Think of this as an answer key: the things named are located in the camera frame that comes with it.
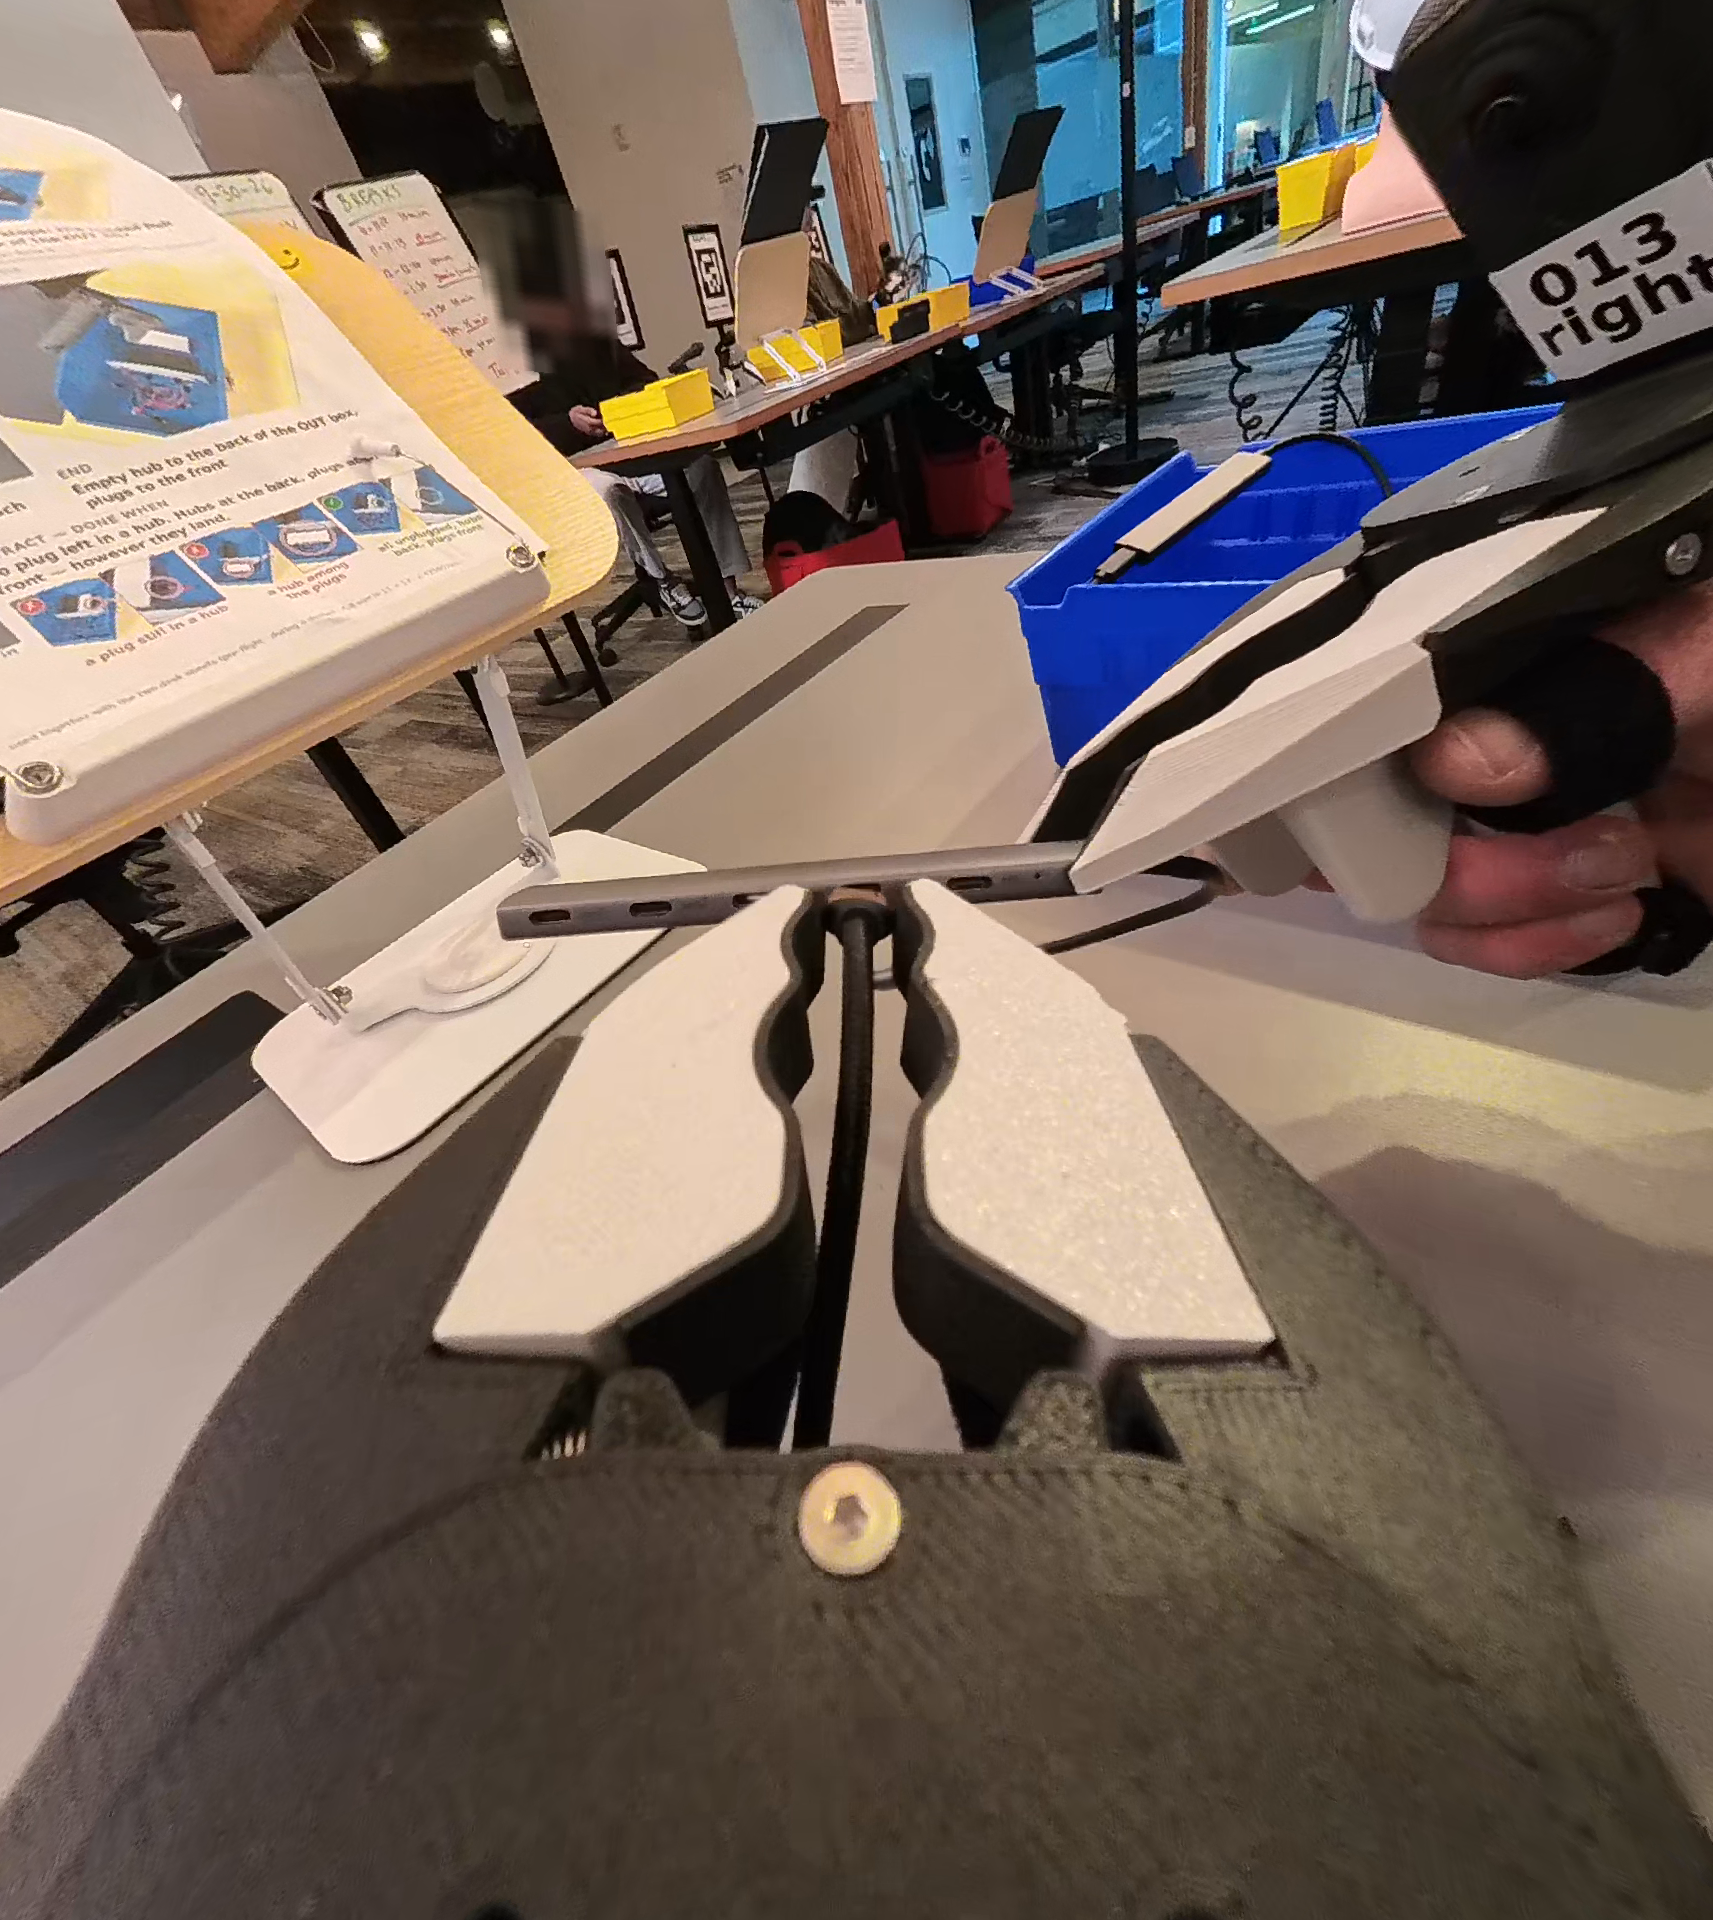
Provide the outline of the instruction sheet on white stand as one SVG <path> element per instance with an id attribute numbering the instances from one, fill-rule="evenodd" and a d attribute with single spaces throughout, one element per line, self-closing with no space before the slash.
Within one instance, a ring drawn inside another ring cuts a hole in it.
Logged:
<path id="1" fill-rule="evenodd" d="M 513 736 L 499 654 L 478 666 L 478 680 L 511 789 L 515 851 L 338 983 L 312 976 L 247 906 L 209 851 L 197 810 L 160 822 L 259 952 L 285 973 L 297 1008 L 268 1029 L 254 1069 L 340 1164 L 382 1160 L 420 1139 L 656 938 L 653 927 L 595 933 L 580 954 L 566 954 L 564 938 L 513 944 L 496 930 L 506 895 L 537 882 L 677 869 L 677 860 L 598 830 L 554 831 Z"/>

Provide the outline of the handwritten whiteboard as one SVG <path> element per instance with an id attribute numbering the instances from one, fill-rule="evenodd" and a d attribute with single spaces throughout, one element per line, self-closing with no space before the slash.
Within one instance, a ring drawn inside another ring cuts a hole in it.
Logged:
<path id="1" fill-rule="evenodd" d="M 312 198 L 340 245 L 386 277 L 499 395 L 534 384 L 527 345 L 433 180 L 409 170 L 326 185 Z"/>

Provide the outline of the small whiteboard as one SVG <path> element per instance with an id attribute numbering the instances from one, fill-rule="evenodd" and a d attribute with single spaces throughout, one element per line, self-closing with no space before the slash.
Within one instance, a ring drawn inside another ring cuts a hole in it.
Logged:
<path id="1" fill-rule="evenodd" d="M 318 237 L 311 214 L 297 202 L 292 189 L 271 170 L 221 170 L 175 174 L 175 185 L 200 202 L 234 223 L 275 223 L 298 233 Z"/>

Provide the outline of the blue plastic bin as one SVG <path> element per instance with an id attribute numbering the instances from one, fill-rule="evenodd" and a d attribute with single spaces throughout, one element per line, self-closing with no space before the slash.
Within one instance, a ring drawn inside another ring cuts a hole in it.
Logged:
<path id="1" fill-rule="evenodd" d="M 1158 558 L 1096 584 L 1113 542 L 1210 470 L 1192 454 L 1167 461 L 1010 587 L 1054 758 L 1066 764 L 1260 593 L 1351 538 L 1385 491 L 1413 487 L 1556 410 L 1541 405 L 1256 445 L 1274 457 L 1263 477 Z"/>

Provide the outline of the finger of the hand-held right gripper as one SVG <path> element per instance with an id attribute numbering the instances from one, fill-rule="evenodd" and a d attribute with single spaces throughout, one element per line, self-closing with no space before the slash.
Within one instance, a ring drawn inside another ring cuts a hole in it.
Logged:
<path id="1" fill-rule="evenodd" d="M 1153 750 L 1196 732 L 1267 673 L 1323 648 L 1367 609 L 1373 593 L 1362 546 L 1335 546 L 1260 593 L 1068 758 L 1022 841 L 1090 840 Z"/>
<path id="2" fill-rule="evenodd" d="M 1087 895 L 1203 843 L 1218 847 L 1231 830 L 1394 764 L 1441 718 L 1426 636 L 1594 515 L 1528 519 L 1425 559 L 1378 591 L 1342 633 L 1158 744 L 1090 827 L 1073 888 Z"/>

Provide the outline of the pink mannequin head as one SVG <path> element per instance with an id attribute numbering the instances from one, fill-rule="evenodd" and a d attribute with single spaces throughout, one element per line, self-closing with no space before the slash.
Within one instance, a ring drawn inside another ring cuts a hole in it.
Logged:
<path id="1" fill-rule="evenodd" d="M 1441 193 L 1409 142 L 1385 116 L 1370 142 L 1358 143 L 1339 226 L 1346 239 L 1375 237 L 1404 226 L 1441 225 L 1446 241 L 1461 239 Z"/>

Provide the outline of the long wooden desk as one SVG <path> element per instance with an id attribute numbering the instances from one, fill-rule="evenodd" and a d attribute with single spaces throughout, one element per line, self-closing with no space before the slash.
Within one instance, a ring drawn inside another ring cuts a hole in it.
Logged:
<path id="1" fill-rule="evenodd" d="M 1207 233 L 1245 208 L 1262 214 L 1271 202 L 1271 187 L 1245 187 L 1159 211 L 1141 219 L 1131 237 L 1042 259 L 1037 275 L 1022 278 L 1012 295 L 974 308 L 946 327 L 924 321 L 900 342 L 871 337 L 795 380 L 753 384 L 693 421 L 628 445 L 596 445 L 572 459 L 585 470 L 662 474 L 688 587 L 702 608 L 698 636 L 722 633 L 737 622 L 718 543 L 705 531 L 688 485 L 688 468 L 702 457 L 763 472 L 774 461 L 787 461 L 809 445 L 851 431 L 868 461 L 877 506 L 896 519 L 906 550 L 914 558 L 937 556 L 944 543 L 929 530 L 928 489 L 918 468 L 924 438 L 906 408 L 914 396 L 929 392 L 939 356 L 967 355 L 973 363 L 1009 356 L 1012 438 L 1054 451 L 1055 441 L 1044 438 L 1054 421 L 1049 345 L 1055 332 L 1083 323 L 1083 293 L 1120 293 L 1131 278 L 1142 280 L 1148 270 L 1177 259 L 1192 232 Z"/>

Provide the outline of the printed instruction sheet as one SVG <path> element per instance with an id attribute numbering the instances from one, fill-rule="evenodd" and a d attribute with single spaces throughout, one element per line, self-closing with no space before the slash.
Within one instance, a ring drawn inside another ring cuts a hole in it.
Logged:
<path id="1" fill-rule="evenodd" d="M 0 109 L 0 802 L 56 843 L 534 613 L 544 543 L 265 250 Z"/>

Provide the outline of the tilted display board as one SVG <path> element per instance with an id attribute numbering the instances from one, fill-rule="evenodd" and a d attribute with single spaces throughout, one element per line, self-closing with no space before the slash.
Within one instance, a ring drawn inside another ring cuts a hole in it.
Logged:
<path id="1" fill-rule="evenodd" d="M 1018 113 L 997 172 L 990 211 L 983 217 L 971 284 L 1019 297 L 1042 285 L 1032 257 L 1032 233 L 1042 202 L 1042 174 L 1062 105 L 1037 105 Z"/>
<path id="2" fill-rule="evenodd" d="M 809 314 L 809 208 L 829 139 L 822 116 L 757 128 L 737 249 L 737 342 L 743 353 Z"/>

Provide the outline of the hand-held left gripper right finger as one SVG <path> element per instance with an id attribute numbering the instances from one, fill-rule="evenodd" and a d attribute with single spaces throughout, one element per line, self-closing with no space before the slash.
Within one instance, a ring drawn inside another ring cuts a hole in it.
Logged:
<path id="1" fill-rule="evenodd" d="M 1256 1362 L 1275 1343 L 1129 1022 L 939 882 L 896 907 L 896 1310 L 973 1399 L 1039 1374 Z"/>

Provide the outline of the red storage bin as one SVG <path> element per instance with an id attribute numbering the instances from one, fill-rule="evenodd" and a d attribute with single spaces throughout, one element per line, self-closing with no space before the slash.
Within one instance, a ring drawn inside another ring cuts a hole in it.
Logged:
<path id="1" fill-rule="evenodd" d="M 822 546 L 801 542 L 777 542 L 766 554 L 764 572 L 777 595 L 795 589 L 808 576 L 831 567 L 849 564 L 896 564 L 906 558 L 896 519 L 883 519 L 856 530 L 849 538 Z"/>
<path id="2" fill-rule="evenodd" d="M 977 543 L 1012 515 L 1009 447 L 993 438 L 918 454 L 928 543 Z"/>

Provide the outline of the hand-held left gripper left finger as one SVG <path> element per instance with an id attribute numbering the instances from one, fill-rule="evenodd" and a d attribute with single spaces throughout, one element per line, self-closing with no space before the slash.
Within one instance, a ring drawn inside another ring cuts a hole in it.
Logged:
<path id="1" fill-rule="evenodd" d="M 795 1095 L 819 907 L 797 887 L 677 948 L 585 1029 L 433 1324 L 450 1354 L 656 1369 L 688 1402 L 770 1369 L 809 1315 Z"/>

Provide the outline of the grey usb hub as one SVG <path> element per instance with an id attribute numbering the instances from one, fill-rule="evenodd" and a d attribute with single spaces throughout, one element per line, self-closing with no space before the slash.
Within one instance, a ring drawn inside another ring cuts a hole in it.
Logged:
<path id="1" fill-rule="evenodd" d="M 1135 564 L 1158 558 L 1167 546 L 1186 538 L 1210 515 L 1248 491 L 1269 468 L 1274 468 L 1269 451 L 1231 454 L 1228 461 L 1203 472 L 1168 504 L 1122 531 L 1113 542 L 1110 556 L 1093 570 L 1093 581 L 1115 584 Z"/>
<path id="2" fill-rule="evenodd" d="M 809 895 L 837 890 L 890 895 L 916 879 L 937 882 L 974 902 L 1050 901 L 1074 893 L 1073 869 L 1083 857 L 1083 847 L 1083 841 L 1000 843 L 596 882 L 537 882 L 506 895 L 495 909 L 495 921 L 513 944 L 647 927 L 707 927 L 786 887 Z"/>

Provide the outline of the black pole stand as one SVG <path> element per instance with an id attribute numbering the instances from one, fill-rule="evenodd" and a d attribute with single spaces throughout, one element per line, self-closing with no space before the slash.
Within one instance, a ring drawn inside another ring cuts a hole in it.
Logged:
<path id="1" fill-rule="evenodd" d="M 1138 423 L 1138 331 L 1149 226 L 1184 201 L 1196 143 L 1196 30 L 1187 4 L 1070 4 L 1073 36 L 1054 42 L 1068 130 L 1044 170 L 1050 256 L 1076 280 L 1050 337 L 1062 428 L 1060 489 L 1107 499 L 1164 451 Z"/>

